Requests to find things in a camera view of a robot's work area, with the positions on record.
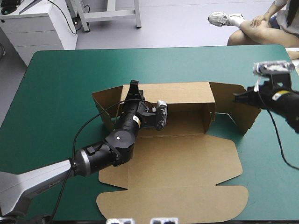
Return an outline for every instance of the yellow label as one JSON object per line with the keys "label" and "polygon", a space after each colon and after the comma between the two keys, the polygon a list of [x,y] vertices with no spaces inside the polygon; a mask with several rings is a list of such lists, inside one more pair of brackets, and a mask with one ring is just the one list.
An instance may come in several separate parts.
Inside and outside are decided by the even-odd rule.
{"label": "yellow label", "polygon": [[138,126],[140,127],[141,125],[141,121],[139,120],[139,118],[137,116],[133,116],[133,120],[137,122]]}
{"label": "yellow label", "polygon": [[283,95],[285,95],[285,94],[287,94],[287,93],[289,93],[290,91],[288,91],[288,90],[281,90],[281,91],[278,91],[277,93],[275,93],[274,95],[273,95],[273,97],[272,97],[272,99],[273,100],[278,100],[281,96],[283,96]]}

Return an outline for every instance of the white floor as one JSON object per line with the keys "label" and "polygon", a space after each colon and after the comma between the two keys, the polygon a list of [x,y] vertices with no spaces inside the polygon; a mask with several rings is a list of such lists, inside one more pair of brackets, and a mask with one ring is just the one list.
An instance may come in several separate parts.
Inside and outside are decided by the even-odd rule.
{"label": "white floor", "polygon": [[[246,19],[263,14],[272,0],[139,0],[142,28],[135,20],[90,23],[90,33],[80,30],[77,49],[160,48],[226,45],[235,27],[214,27],[211,12],[241,12]],[[85,0],[91,11],[105,8],[103,0]],[[118,9],[133,7],[134,0],[117,0]],[[0,61],[0,125],[9,109],[26,66],[0,30],[7,55]]]}

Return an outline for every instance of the woman's hand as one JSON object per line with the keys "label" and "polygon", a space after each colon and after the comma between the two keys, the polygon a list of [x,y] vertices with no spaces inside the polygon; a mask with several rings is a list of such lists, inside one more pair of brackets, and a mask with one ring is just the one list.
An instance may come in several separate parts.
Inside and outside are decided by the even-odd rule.
{"label": "woman's hand", "polygon": [[288,50],[287,52],[288,52],[288,55],[289,55],[291,60],[299,58],[299,51],[290,51],[290,50]]}
{"label": "woman's hand", "polygon": [[262,21],[269,21],[269,18],[267,18],[265,15],[258,15],[251,21],[251,28],[256,28],[261,24]]}

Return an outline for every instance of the white sneaker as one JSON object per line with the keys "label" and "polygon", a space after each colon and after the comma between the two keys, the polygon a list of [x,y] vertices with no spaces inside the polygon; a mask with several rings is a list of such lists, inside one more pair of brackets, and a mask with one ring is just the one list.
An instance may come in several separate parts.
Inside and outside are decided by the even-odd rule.
{"label": "white sneaker", "polygon": [[232,26],[232,24],[230,23],[230,19],[233,16],[237,16],[240,18],[243,18],[243,15],[241,13],[236,13],[236,14],[230,14],[227,15],[223,12],[214,12],[212,14],[209,15],[208,17],[208,21],[218,27],[222,27],[222,26]]}

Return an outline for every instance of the green tabletop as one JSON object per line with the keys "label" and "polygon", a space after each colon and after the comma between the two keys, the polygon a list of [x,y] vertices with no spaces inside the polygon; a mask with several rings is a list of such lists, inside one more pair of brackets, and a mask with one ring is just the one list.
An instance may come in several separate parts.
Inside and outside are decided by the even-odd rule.
{"label": "green tabletop", "polygon": [[[231,46],[161,49],[43,51],[34,55],[0,129],[0,170],[21,173],[71,156],[75,133],[97,113],[94,91],[128,84],[213,81],[251,86],[254,62],[289,60],[282,46]],[[296,72],[293,88],[299,89]],[[299,165],[299,136],[274,116],[287,159]],[[103,140],[100,119],[80,135],[78,148]],[[245,136],[227,115],[217,115],[209,135],[236,143],[243,174],[227,185],[249,190],[244,211],[236,218],[298,219],[299,171],[284,164],[273,125],[262,111]],[[27,217],[51,213],[59,186],[33,199]],[[96,196],[117,190],[98,174],[68,181],[56,220],[101,220]]]}

